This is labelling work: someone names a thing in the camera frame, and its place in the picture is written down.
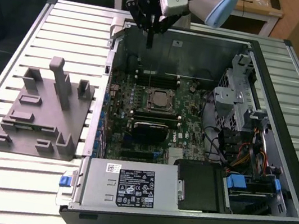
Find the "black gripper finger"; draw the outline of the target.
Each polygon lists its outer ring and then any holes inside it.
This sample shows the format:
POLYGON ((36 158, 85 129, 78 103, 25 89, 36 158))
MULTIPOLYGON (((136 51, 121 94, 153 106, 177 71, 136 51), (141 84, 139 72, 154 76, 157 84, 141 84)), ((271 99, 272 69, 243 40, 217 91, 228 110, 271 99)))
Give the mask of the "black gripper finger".
POLYGON ((141 8, 140 0, 127 0, 126 7, 130 12, 132 19, 139 29, 147 33, 146 48, 149 48, 151 38, 151 15, 145 13, 141 8))
POLYGON ((163 34, 170 29, 179 20, 179 15, 173 16, 154 16, 151 31, 149 35, 148 49, 153 46, 153 39, 155 34, 163 34))

